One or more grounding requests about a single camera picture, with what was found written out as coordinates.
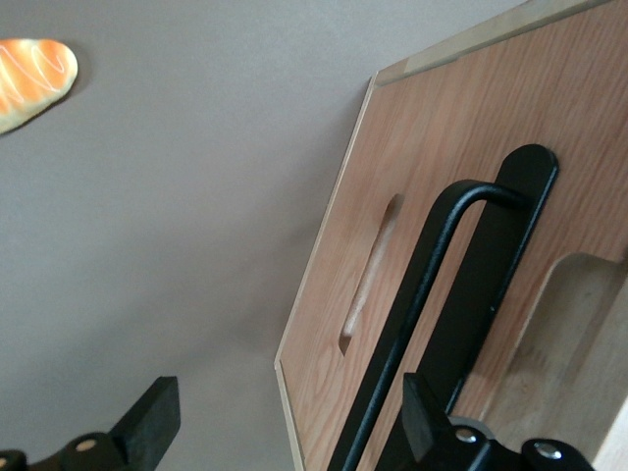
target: bolt head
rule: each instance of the bolt head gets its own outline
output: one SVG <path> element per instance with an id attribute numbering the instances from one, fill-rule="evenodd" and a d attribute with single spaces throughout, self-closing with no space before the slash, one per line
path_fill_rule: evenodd
<path id="1" fill-rule="evenodd" d="M 97 441 L 94 439 L 83 440 L 82 442 L 78 443 L 78 445 L 75 447 L 75 450 L 78 452 L 89 451 L 94 448 L 96 444 Z"/>
<path id="2" fill-rule="evenodd" d="M 457 429 L 455 431 L 455 436 L 461 442 L 464 442 L 466 444 L 474 444 L 476 441 L 478 441 L 475 432 L 471 429 L 467 429 L 466 427 L 461 427 Z"/>
<path id="3" fill-rule="evenodd" d="M 543 458 L 547 459 L 560 459 L 562 458 L 562 453 L 558 448 L 554 445 L 549 444 L 547 442 L 536 442 L 534 444 L 534 448 L 537 453 Z"/>

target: wooden panel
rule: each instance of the wooden panel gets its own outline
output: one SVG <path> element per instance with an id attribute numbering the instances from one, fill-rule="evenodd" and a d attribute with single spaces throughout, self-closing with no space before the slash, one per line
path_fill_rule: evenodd
<path id="1" fill-rule="evenodd" d="M 561 260 L 485 423 L 512 449 L 551 437 L 592 463 L 606 459 L 602 443 L 628 397 L 627 340 L 626 267 L 583 254 Z"/>
<path id="2" fill-rule="evenodd" d="M 455 413 L 482 419 L 554 262 L 628 246 L 628 2 L 614 1 L 372 92 L 281 351 L 305 467 L 326 469 L 411 250 L 438 193 L 491 181 L 537 142 L 561 175 Z M 403 204 L 345 355 L 340 332 L 386 208 Z M 465 216 L 402 364 L 414 370 L 478 210 Z M 400 404 L 396 381 L 360 469 L 373 468 Z"/>

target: bread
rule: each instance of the bread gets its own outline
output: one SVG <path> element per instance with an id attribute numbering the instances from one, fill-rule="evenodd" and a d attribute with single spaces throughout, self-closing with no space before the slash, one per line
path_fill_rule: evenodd
<path id="1" fill-rule="evenodd" d="M 52 39 L 0 40 L 0 133 L 22 125 L 65 96 L 79 65 Z"/>

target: gray wall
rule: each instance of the gray wall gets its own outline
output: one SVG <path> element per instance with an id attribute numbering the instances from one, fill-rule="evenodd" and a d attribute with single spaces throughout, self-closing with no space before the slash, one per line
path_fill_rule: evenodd
<path id="1" fill-rule="evenodd" d="M 160 469 L 290 469 L 272 362 L 367 81 L 518 3 L 4 0 L 79 79 L 0 136 L 0 448 L 177 375 Z"/>

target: black metal handle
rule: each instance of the black metal handle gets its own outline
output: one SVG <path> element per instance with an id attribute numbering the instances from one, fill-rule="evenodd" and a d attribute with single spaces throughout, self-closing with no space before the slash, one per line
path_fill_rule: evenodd
<path id="1" fill-rule="evenodd" d="M 462 181 L 450 185 L 441 193 L 419 236 L 389 317 L 340 433 L 328 468 L 330 471 L 357 468 L 464 212 L 477 201 L 488 202 L 447 302 L 461 284 L 466 284 L 468 292 L 464 298 L 473 301 L 466 308 L 480 311 L 479 330 L 485 336 L 549 194 L 557 169 L 556 159 L 550 151 L 541 145 L 526 145 L 504 159 L 495 183 Z M 474 292 L 474 286 L 478 283 L 488 285 Z M 463 343 L 469 343 L 468 339 L 463 339 Z M 460 348 L 461 345 L 456 343 L 449 347 L 461 351 L 464 357 L 462 367 L 458 367 L 458 361 L 455 369 L 461 369 L 463 373 L 469 370 L 472 366 L 469 356 L 477 355 L 477 351 L 471 348 L 470 352 L 469 348 Z M 438 397 L 449 395 L 445 409 L 452 407 L 459 393 L 459 378 L 455 378 L 453 388 L 450 381 L 431 385 Z"/>

